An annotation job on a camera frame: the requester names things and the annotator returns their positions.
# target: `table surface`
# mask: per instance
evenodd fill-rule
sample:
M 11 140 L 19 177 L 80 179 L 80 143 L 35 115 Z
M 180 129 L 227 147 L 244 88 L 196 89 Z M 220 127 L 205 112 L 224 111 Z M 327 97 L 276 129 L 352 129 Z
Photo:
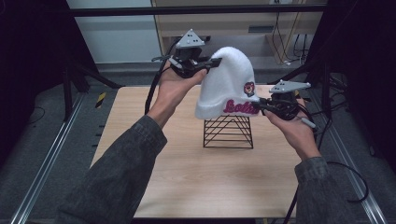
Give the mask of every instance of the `table surface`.
M 257 94 L 269 97 L 269 88 L 258 85 Z M 141 118 L 148 92 L 119 89 L 92 164 Z M 253 149 L 203 147 L 204 121 L 194 116 L 199 92 L 194 87 L 164 127 L 168 144 L 135 217 L 284 217 L 297 188 L 294 149 L 262 115 L 250 118 Z

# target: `black metal rail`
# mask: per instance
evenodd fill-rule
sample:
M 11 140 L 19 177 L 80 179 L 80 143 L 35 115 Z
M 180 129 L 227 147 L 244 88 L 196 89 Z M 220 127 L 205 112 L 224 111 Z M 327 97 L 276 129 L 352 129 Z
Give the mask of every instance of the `black metal rail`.
M 57 14 L 73 17 L 141 16 L 177 14 L 221 14 L 221 13 L 268 13 L 268 12 L 315 12 L 329 8 L 327 4 L 307 5 L 241 5 L 241 6 L 194 6 L 194 7 L 117 7 L 78 8 L 53 10 Z

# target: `black wire stand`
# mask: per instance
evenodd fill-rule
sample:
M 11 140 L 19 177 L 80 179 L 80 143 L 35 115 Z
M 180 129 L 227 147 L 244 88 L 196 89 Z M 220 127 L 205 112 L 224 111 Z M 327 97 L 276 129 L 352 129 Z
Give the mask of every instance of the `black wire stand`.
M 227 115 L 206 119 L 204 147 L 253 148 L 250 118 Z

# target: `red logo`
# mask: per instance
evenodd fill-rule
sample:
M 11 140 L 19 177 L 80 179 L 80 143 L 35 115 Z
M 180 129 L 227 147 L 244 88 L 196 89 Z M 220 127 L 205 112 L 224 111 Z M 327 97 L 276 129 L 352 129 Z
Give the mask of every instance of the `red logo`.
M 247 97 L 254 95 L 254 82 L 247 82 L 244 86 L 244 93 Z
M 250 102 L 245 102 L 244 104 L 234 104 L 234 100 L 229 100 L 225 109 L 223 110 L 224 113 L 244 113 L 244 114 L 257 114 L 259 113 L 260 109 L 256 109 Z

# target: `sticker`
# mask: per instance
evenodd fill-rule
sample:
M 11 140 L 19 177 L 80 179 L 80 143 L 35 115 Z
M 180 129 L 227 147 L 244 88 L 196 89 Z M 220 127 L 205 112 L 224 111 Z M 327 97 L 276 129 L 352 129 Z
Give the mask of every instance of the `sticker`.
M 244 86 L 244 93 L 247 97 L 254 95 L 254 82 L 247 82 Z
M 95 108 L 100 108 L 100 107 L 101 107 L 103 101 L 105 100 L 105 96 L 106 96 L 106 93 L 105 93 L 105 92 L 102 92 L 102 93 L 99 95 L 99 98 L 98 98 L 98 100 L 97 100 L 97 102 L 96 102 Z
M 260 109 L 255 108 L 251 102 L 244 102 L 243 104 L 235 104 L 234 100 L 229 100 L 223 109 L 224 113 L 243 113 L 254 115 L 259 113 Z

